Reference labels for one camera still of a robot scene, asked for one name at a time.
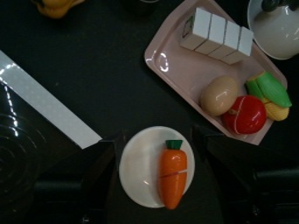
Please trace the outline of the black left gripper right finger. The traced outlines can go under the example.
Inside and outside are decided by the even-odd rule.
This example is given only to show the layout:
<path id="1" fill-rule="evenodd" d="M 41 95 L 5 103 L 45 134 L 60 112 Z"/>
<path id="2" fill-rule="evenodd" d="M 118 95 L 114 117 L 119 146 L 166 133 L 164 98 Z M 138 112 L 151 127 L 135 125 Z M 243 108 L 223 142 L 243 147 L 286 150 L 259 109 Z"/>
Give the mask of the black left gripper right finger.
<path id="1" fill-rule="evenodd" d="M 191 141 L 216 182 L 226 224 L 299 224 L 299 161 L 203 126 Z"/>

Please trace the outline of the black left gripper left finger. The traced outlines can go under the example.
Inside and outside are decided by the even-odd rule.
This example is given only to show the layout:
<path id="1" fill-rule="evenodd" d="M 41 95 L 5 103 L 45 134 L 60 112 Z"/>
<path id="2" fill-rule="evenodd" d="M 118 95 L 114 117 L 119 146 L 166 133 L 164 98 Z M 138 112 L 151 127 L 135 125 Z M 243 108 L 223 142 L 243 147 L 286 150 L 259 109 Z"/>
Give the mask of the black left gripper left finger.
<path id="1" fill-rule="evenodd" d="M 33 224 L 100 224 L 119 134 L 64 158 L 35 184 Z"/>

